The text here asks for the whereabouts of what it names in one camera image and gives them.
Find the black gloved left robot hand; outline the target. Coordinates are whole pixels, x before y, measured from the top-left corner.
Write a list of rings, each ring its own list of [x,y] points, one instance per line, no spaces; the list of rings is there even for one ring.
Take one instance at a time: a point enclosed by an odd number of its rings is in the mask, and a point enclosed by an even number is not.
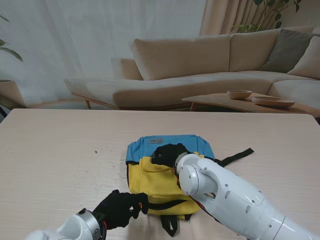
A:
[[[107,230],[126,227],[130,219],[137,219],[140,213],[149,210],[148,196],[145,193],[133,194],[113,190],[93,210],[92,214]]]

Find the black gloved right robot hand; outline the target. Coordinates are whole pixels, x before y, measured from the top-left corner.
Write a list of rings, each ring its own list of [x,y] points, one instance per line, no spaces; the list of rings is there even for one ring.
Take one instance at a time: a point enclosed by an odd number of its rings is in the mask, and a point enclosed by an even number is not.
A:
[[[180,155],[191,154],[182,143],[159,146],[151,156],[150,162],[155,165],[174,168]]]

